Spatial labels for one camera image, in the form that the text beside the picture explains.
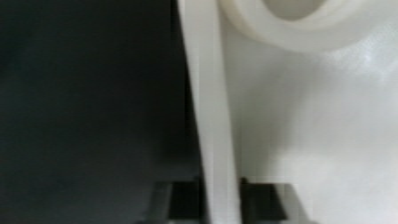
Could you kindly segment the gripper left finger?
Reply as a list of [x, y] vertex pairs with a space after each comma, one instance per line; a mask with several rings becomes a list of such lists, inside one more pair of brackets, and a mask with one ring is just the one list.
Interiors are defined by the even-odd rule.
[[145, 224], [205, 224], [205, 193], [201, 183], [155, 184]]

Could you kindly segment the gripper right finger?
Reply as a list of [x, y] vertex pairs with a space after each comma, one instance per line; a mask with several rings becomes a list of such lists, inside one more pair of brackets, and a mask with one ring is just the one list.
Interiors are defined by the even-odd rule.
[[241, 180], [242, 224], [312, 224], [294, 186]]

